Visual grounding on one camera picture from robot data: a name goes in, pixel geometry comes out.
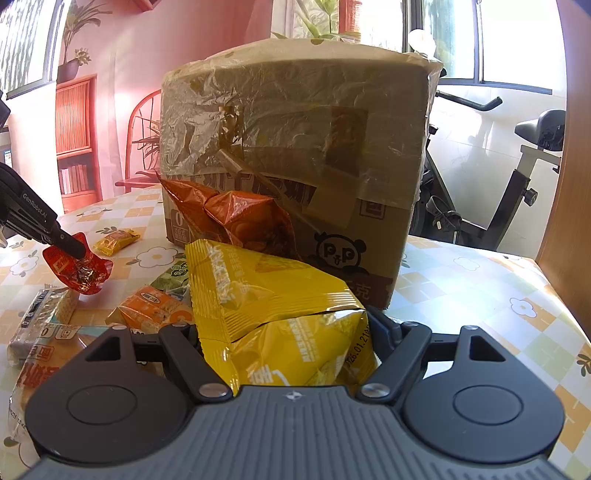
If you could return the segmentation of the wooden door panel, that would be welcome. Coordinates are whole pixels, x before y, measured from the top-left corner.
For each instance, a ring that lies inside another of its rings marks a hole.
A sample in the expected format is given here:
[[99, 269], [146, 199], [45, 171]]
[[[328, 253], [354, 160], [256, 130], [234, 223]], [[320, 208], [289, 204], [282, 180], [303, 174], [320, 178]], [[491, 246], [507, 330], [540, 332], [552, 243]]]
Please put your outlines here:
[[566, 136], [557, 190], [537, 263], [590, 333], [590, 3], [557, 3], [566, 73]]

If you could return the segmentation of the large bread package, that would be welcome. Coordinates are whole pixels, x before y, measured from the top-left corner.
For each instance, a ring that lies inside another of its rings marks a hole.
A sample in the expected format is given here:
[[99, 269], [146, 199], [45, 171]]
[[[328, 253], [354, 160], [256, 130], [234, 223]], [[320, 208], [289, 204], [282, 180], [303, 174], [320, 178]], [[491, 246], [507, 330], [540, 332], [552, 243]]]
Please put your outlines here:
[[35, 390], [108, 329], [53, 323], [41, 328], [9, 397], [8, 429], [17, 444], [28, 440], [25, 410]]

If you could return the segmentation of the red snack packet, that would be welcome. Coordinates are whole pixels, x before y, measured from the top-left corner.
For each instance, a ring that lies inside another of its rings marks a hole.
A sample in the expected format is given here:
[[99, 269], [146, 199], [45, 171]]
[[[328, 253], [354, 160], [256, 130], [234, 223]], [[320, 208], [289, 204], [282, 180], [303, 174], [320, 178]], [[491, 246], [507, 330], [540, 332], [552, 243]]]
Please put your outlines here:
[[97, 256], [90, 248], [86, 235], [77, 232], [73, 238], [84, 247], [84, 256], [75, 259], [56, 246], [49, 246], [42, 256], [50, 270], [66, 287], [82, 295], [94, 295], [100, 292], [109, 279], [113, 262]]

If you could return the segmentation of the orange chip bag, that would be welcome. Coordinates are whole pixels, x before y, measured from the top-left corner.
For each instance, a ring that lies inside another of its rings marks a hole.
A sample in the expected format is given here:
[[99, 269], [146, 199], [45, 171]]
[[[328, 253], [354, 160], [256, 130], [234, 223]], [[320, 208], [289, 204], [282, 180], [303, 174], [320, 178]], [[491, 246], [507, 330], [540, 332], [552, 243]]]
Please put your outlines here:
[[161, 179], [160, 184], [194, 237], [300, 258], [290, 215], [273, 198], [243, 191], [218, 192], [186, 180]]

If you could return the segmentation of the printed room backdrop poster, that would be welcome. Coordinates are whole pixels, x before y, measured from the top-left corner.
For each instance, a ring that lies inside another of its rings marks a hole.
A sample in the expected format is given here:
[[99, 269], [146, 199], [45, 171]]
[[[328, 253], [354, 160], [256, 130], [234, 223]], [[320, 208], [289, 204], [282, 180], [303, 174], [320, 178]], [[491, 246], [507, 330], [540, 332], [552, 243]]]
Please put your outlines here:
[[61, 55], [95, 79], [99, 195], [122, 193], [133, 108], [166, 72], [245, 43], [312, 32], [360, 35], [348, 1], [73, 1]]

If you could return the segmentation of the clear wrapped biscuit pack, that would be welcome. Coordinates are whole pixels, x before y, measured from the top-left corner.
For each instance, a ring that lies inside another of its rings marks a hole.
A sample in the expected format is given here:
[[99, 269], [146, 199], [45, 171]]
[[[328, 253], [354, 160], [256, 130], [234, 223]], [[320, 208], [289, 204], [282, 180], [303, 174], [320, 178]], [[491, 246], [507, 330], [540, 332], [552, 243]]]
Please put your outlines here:
[[38, 338], [47, 338], [58, 325], [69, 324], [78, 300], [79, 293], [67, 287], [45, 285], [39, 290], [7, 345], [8, 364], [23, 363]]

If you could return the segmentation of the cardboard box with plastic liner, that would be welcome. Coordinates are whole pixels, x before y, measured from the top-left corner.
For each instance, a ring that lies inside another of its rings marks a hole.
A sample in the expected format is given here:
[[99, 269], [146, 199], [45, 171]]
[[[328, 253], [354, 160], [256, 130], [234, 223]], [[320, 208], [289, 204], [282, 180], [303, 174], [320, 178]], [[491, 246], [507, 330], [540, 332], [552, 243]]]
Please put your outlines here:
[[301, 259], [386, 308], [442, 69], [325, 39], [266, 39], [185, 64], [161, 86], [160, 173], [276, 198]]

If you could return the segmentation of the black exercise bike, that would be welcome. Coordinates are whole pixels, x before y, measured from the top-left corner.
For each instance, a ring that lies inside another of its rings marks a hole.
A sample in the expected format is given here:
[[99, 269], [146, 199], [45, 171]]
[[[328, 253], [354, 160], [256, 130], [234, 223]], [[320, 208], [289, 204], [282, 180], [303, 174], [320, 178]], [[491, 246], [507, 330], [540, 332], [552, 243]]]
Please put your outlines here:
[[[514, 133], [515, 126], [546, 110], [566, 109], [566, 67], [564, 62], [557, 67], [545, 69], [534, 78], [545, 81], [543, 88], [552, 90], [552, 94], [454, 83], [447, 77], [440, 81], [440, 91], [477, 103], [485, 104], [496, 97], [503, 100], [490, 112], [478, 112], [443, 98], [434, 101], [430, 121], [439, 130], [432, 137], [429, 152], [463, 218], [481, 226], [488, 226], [492, 220], [521, 158], [521, 146], [526, 145]], [[530, 186], [538, 191], [538, 199], [532, 207], [521, 203], [500, 244], [501, 252], [537, 256], [557, 184], [558, 174], [553, 167], [537, 161]]]

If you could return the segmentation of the checkered floral tablecloth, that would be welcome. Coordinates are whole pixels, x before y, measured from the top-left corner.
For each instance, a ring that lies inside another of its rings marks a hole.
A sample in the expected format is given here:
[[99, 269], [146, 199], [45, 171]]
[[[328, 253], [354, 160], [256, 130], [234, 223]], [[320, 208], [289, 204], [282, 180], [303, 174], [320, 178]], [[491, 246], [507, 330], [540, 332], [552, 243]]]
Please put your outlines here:
[[[176, 252], [165, 238], [156, 187], [82, 208], [61, 222], [90, 240], [115, 228], [141, 235], [115, 258], [105, 291], [81, 299], [73, 316], [78, 323], [102, 322], [120, 300], [162, 273]], [[553, 464], [573, 479], [589, 475], [590, 344], [533, 260], [412, 237], [387, 312], [437, 332], [483, 327], [560, 397], [566, 420]]]

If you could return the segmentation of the orange cake bar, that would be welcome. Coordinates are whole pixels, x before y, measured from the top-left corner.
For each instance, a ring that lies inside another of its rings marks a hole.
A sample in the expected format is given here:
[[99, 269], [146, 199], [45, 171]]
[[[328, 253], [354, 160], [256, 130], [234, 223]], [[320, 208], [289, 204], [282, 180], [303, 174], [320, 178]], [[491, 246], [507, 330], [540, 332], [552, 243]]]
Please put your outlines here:
[[193, 319], [190, 307], [156, 288], [144, 286], [119, 304], [105, 323], [154, 334], [167, 325], [192, 324]]

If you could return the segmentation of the small yellow snack packet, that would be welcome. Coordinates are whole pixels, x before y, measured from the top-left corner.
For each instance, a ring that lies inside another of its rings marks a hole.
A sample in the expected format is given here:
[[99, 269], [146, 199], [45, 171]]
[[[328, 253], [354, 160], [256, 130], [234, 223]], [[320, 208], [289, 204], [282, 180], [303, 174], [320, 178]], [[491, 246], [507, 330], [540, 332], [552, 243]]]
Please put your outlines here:
[[97, 241], [94, 249], [98, 254], [112, 257], [139, 238], [140, 235], [132, 229], [117, 229]]

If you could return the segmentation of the small green snack packet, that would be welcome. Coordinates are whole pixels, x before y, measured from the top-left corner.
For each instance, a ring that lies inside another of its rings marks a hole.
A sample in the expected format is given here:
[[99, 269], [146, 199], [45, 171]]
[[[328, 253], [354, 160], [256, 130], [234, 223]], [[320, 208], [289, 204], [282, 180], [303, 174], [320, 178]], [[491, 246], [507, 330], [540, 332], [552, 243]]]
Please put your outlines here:
[[153, 280], [150, 286], [178, 301], [182, 301], [189, 289], [186, 260], [176, 260], [165, 272]]

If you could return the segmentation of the yellow chip bag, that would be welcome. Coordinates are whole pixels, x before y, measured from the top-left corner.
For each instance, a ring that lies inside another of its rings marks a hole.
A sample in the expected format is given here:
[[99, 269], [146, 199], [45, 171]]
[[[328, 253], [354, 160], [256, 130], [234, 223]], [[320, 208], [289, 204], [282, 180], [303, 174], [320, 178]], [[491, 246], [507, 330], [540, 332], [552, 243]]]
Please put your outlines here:
[[204, 359], [245, 386], [356, 391], [376, 371], [369, 316], [341, 279], [300, 261], [211, 240], [185, 248]]

